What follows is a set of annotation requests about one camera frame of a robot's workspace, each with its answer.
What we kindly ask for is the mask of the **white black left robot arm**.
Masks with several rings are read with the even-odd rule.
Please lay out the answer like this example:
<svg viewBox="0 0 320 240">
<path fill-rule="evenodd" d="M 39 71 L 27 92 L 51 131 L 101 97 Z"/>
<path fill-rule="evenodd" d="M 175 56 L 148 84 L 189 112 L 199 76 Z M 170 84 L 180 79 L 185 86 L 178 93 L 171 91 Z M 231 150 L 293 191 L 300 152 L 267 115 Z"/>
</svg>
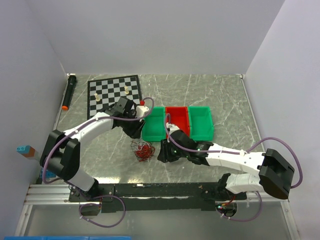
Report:
<svg viewBox="0 0 320 240">
<path fill-rule="evenodd" d="M 100 194 L 99 182 L 80 167 L 81 149 L 99 135 L 122 128 L 132 139 L 141 136 L 145 118 L 153 108 L 136 104 L 121 97 L 118 102 L 100 109 L 93 117 L 65 131 L 53 130 L 46 141 L 39 160 L 44 171 L 49 170 L 59 179 L 79 189 L 87 201 L 95 200 Z"/>
</svg>

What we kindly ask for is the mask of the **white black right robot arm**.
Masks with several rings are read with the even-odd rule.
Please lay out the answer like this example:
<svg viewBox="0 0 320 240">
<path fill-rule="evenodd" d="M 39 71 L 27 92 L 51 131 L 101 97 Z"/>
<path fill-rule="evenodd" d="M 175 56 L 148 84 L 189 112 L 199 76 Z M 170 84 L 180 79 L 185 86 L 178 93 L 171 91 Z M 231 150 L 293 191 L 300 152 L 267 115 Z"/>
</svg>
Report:
<svg viewBox="0 0 320 240">
<path fill-rule="evenodd" d="M 276 150 L 248 152 L 209 141 L 194 141 L 182 130 L 174 130 L 160 142 L 157 159 L 163 163 L 186 158 L 195 165 L 224 167 L 239 171 L 220 179 L 218 193 L 223 199 L 245 192 L 265 192 L 286 200 L 292 186 L 294 167 Z"/>
</svg>

